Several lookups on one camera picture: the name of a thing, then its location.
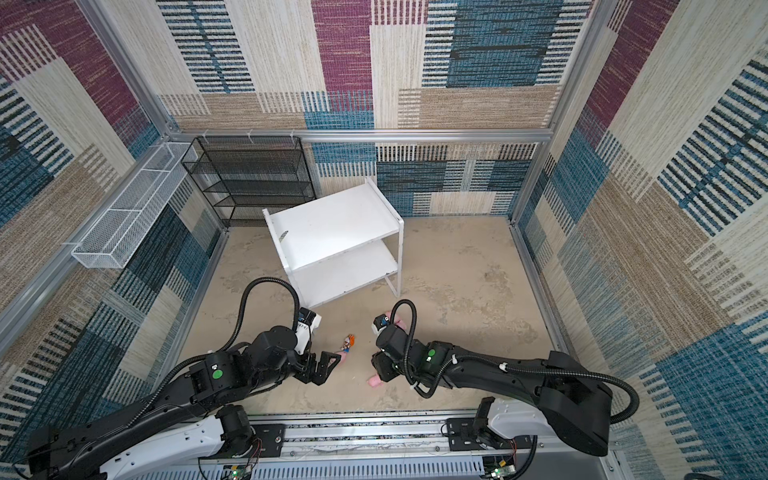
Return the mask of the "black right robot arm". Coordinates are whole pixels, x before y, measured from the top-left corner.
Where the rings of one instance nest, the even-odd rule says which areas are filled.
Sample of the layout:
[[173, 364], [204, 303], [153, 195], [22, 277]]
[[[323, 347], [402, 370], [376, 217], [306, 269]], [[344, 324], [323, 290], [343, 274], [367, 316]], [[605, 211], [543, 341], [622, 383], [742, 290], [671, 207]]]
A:
[[626, 381], [585, 369], [566, 353], [517, 360], [480, 354], [458, 345], [415, 338], [417, 310], [407, 299], [372, 322], [379, 351], [371, 363], [380, 381], [405, 378], [423, 399], [438, 389], [474, 389], [509, 397], [537, 408], [554, 434], [569, 447], [603, 457], [609, 431], [640, 406]]

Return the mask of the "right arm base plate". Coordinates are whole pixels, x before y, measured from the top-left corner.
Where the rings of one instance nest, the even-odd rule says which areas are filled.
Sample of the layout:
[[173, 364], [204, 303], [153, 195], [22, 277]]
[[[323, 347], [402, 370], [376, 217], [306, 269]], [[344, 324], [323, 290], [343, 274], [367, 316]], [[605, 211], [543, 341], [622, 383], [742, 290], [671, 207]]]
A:
[[469, 417], [447, 419], [441, 427], [441, 434], [448, 439], [451, 451], [504, 450], [513, 446], [529, 449], [533, 445], [531, 435], [503, 437], [492, 431], [486, 420]]

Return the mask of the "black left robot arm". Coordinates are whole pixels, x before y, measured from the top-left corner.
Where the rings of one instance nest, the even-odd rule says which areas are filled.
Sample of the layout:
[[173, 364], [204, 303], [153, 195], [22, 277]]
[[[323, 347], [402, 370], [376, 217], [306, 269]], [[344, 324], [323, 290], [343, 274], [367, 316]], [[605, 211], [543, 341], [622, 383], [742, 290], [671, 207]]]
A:
[[252, 342], [230, 337], [212, 353], [171, 369], [147, 397], [110, 415], [66, 429], [44, 427], [29, 438], [25, 479], [132, 479], [180, 460], [241, 457], [264, 442], [241, 401], [285, 380], [322, 385], [341, 357], [311, 352], [313, 313], [295, 289], [276, 279], [293, 301], [292, 323]]

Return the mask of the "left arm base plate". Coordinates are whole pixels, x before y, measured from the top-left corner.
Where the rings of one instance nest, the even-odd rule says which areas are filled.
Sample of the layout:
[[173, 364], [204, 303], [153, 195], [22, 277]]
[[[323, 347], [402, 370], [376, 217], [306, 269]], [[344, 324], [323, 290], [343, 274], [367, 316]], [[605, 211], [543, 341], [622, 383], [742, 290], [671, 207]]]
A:
[[251, 437], [247, 442], [249, 449], [241, 458], [253, 460], [258, 458], [278, 458], [281, 456], [286, 424], [268, 423], [252, 424]]

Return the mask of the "pink-haired doll figure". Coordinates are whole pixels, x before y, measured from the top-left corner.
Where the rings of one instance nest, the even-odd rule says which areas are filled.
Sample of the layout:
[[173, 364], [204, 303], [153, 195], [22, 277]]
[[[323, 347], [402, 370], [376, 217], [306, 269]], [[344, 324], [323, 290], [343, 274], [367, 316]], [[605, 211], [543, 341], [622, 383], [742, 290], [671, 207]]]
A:
[[407, 324], [402, 320], [402, 318], [395, 312], [388, 311], [386, 313], [386, 325], [395, 325], [403, 330], [406, 330], [408, 328]]

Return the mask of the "orange-haired doll figure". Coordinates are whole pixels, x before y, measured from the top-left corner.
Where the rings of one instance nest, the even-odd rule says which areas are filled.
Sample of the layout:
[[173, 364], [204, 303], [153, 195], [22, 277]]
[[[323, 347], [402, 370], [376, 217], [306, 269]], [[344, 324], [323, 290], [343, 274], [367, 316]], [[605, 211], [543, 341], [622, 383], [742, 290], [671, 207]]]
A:
[[355, 344], [355, 336], [352, 334], [347, 335], [343, 341], [341, 352], [348, 353], [354, 344]]

